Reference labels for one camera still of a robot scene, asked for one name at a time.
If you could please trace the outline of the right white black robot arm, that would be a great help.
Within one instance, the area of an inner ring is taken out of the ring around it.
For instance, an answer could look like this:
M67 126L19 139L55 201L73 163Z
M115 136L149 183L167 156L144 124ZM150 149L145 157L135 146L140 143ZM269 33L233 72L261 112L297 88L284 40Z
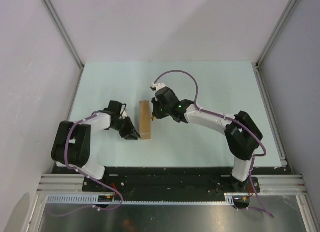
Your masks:
M202 109L195 101L179 100L175 92L164 83L152 84L150 88L155 91L151 99L153 120L171 117L177 123L201 125L226 136L229 150L234 156L231 188L235 192L247 189L254 153L256 149L262 147L263 138L250 115L245 111L235 115L224 115Z

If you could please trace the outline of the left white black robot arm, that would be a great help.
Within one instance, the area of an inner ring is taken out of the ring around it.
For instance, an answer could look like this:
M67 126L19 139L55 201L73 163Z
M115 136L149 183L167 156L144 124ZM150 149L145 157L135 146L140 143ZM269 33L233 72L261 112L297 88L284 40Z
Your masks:
M104 192L109 189L111 180L104 176L106 168L91 155L91 139L94 134L109 129L118 131L125 140L140 139L127 114L127 105L111 100L108 107L94 111L78 122L62 121L53 143L51 158L60 166L94 178L93 186Z

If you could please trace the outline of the brown cardboard express box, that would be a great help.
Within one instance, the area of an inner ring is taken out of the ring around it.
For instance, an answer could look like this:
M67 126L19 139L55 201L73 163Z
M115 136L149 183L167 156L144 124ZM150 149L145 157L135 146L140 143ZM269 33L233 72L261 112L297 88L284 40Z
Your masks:
M151 139L151 113L149 100L139 102L139 134L142 140Z

